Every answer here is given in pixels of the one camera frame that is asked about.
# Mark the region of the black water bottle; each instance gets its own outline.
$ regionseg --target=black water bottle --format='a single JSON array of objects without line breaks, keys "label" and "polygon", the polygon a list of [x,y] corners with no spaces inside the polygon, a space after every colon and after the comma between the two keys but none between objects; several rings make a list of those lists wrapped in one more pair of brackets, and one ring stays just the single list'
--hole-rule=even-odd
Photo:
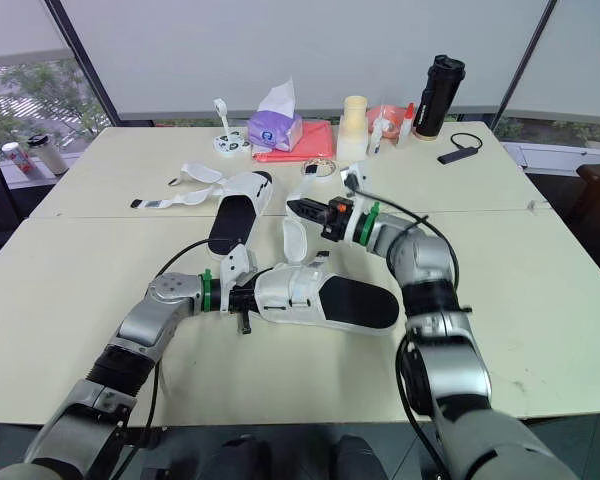
[{"label": "black water bottle", "polygon": [[429,79],[416,114],[415,134],[418,138],[435,140],[438,136],[464,73],[464,63],[460,60],[436,55],[429,67]]}]

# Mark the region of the red cap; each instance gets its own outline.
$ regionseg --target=red cap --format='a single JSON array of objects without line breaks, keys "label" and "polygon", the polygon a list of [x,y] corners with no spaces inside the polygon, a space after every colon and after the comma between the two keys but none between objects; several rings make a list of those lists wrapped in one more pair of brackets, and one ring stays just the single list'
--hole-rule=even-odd
[{"label": "red cap", "polygon": [[409,104],[409,106],[407,107],[407,111],[404,112],[404,118],[407,119],[412,119],[413,118],[413,110],[415,109],[415,105],[413,104],[413,102],[411,102]]}]

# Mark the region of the person's leg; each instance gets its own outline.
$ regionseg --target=person's leg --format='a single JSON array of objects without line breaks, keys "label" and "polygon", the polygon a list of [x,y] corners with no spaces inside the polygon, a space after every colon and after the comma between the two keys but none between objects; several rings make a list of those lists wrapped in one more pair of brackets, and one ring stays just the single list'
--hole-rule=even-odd
[{"label": "person's leg", "polygon": [[254,480],[260,446],[254,437],[231,440],[206,462],[198,480]]},{"label": "person's leg", "polygon": [[360,437],[344,435],[331,451],[331,480],[387,480],[380,460]]}]

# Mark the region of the black pants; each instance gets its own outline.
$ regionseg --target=black pants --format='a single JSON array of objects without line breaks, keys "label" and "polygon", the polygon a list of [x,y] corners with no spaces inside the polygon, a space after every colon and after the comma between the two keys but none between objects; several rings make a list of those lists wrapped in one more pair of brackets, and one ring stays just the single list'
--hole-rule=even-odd
[{"label": "black pants", "polygon": [[[225,443],[206,463],[198,480],[267,480],[271,474],[268,448],[254,437]],[[343,436],[332,448],[331,480],[387,480],[369,444],[360,437]]]}]

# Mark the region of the slipper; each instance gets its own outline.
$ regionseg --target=slipper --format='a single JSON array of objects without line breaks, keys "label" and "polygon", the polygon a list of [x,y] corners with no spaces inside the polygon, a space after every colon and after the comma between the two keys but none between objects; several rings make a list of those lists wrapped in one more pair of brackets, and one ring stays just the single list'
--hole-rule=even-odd
[{"label": "slipper", "polygon": [[279,264],[260,275],[254,289],[259,315],[273,323],[389,334],[400,312],[396,297],[384,288],[325,273],[325,259]]},{"label": "slipper", "polygon": [[[273,182],[267,172],[244,172],[229,178],[222,186],[218,213],[209,238],[233,238],[249,246],[249,234],[267,208],[273,194]],[[226,255],[231,244],[210,241],[209,251]]]},{"label": "slipper", "polygon": [[175,195],[167,200],[140,200],[131,202],[131,208],[168,208],[172,205],[199,205],[208,197],[220,197],[218,212],[211,227],[209,238],[212,255],[229,253],[232,244],[226,239],[235,239],[248,244],[249,235],[258,217],[264,212],[273,194],[273,182],[267,172],[243,172],[228,179],[221,172],[195,163],[184,164],[180,174],[169,182],[179,185],[187,180],[211,183],[208,188]]}]

